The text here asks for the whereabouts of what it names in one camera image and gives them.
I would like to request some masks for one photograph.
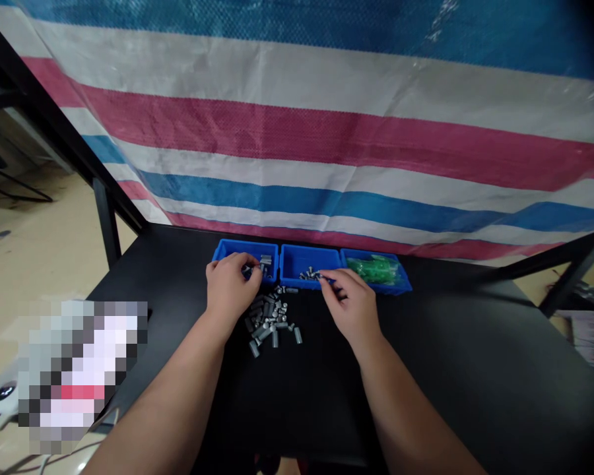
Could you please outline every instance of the blue plastic bin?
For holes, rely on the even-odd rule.
[[[279,246],[277,244],[256,243],[251,241],[235,241],[233,239],[221,239],[216,251],[213,253],[214,261],[219,261],[234,252],[246,252],[260,260],[262,254],[270,255],[273,258],[273,265],[267,267],[262,284],[272,285],[277,280],[277,269],[279,267]]]
[[[343,264],[344,268],[349,269],[349,257],[353,259],[363,259],[365,261],[369,261],[372,255],[374,254],[389,257],[390,259],[394,259],[395,261],[397,261],[399,263],[398,274],[400,277],[400,283],[395,286],[386,286],[383,284],[368,284],[370,287],[374,289],[374,292],[376,292],[377,294],[400,295],[404,294],[405,292],[411,292],[413,290],[411,288],[411,284],[409,283],[407,273],[403,269],[403,266],[400,264],[400,261],[398,260],[398,256],[396,256],[396,254],[358,251],[356,249],[341,249],[341,263]]]
[[[321,289],[318,280],[302,280],[299,274],[308,272],[310,266],[313,270],[341,267],[338,251],[320,247],[282,244],[280,259],[280,282],[286,287]]]

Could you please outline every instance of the black table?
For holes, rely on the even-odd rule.
[[[148,346],[111,406],[121,414],[206,304],[205,265],[221,238],[154,225],[89,295],[147,300]],[[414,292],[379,296],[384,335],[489,472],[572,472],[594,457],[594,370],[512,281],[482,266],[401,256]],[[282,296],[290,321],[253,359],[242,321],[229,340],[203,451],[382,463],[358,364],[321,292]]]

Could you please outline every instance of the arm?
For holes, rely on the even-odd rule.
[[[255,265],[248,282],[245,263]],[[205,434],[224,345],[253,301],[262,273],[252,256],[231,254],[207,266],[207,310],[83,471],[189,474]]]
[[[485,473],[381,333],[374,291],[349,269],[321,274],[336,281],[320,280],[323,297],[358,360],[390,473]]]

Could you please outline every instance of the forearm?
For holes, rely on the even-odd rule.
[[[85,474],[189,473],[207,426],[226,342],[211,326],[208,315],[198,319],[95,452]]]
[[[384,337],[354,353],[390,473],[484,473]]]

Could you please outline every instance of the cable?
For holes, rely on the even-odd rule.
[[[114,421],[112,422],[113,427],[117,425],[117,421],[119,420],[119,412],[120,409],[118,407],[115,407],[114,409],[109,410],[108,412],[106,412],[106,414],[102,417],[100,417],[99,419],[97,419],[95,421],[94,424],[91,425],[91,427],[88,429],[88,432],[93,432],[96,428],[98,428],[104,420],[106,420],[108,418],[108,416],[112,413],[115,412],[114,414]],[[0,415],[0,431],[2,429],[4,429],[6,427],[6,425],[9,423],[9,421],[11,420],[11,418],[14,416],[15,414],[1,414]],[[79,449],[77,449],[76,451],[73,451],[69,454],[66,455],[62,455],[61,457],[56,458],[55,460],[53,460],[52,462],[50,461],[50,458],[53,455],[46,455],[43,459],[42,459],[42,463],[38,466],[34,466],[34,467],[30,467],[30,468],[24,468],[24,469],[20,469],[21,467],[23,467],[24,465],[28,464],[30,461],[36,459],[39,457],[39,455],[28,455],[27,457],[24,457],[23,459],[19,460],[18,462],[15,462],[13,465],[11,465],[10,467],[6,468],[6,469],[1,469],[0,468],[0,475],[11,475],[11,474],[20,474],[20,473],[27,473],[27,472],[32,472],[33,470],[39,470],[38,475],[43,475],[44,470],[46,469],[46,467],[48,465],[54,464],[55,462],[59,462],[60,460],[66,459],[67,457],[70,457],[71,455],[80,452],[84,449],[87,449],[88,447],[92,447],[94,445],[98,445],[101,442],[103,442],[104,440],[100,440],[97,442],[93,442],[91,444],[85,445],[84,447],[80,447]]]
[[[40,464],[40,471],[38,472],[38,475],[44,475],[44,469],[46,468],[46,465],[48,465],[48,461],[51,459],[51,457],[52,455],[44,456],[42,463]]]

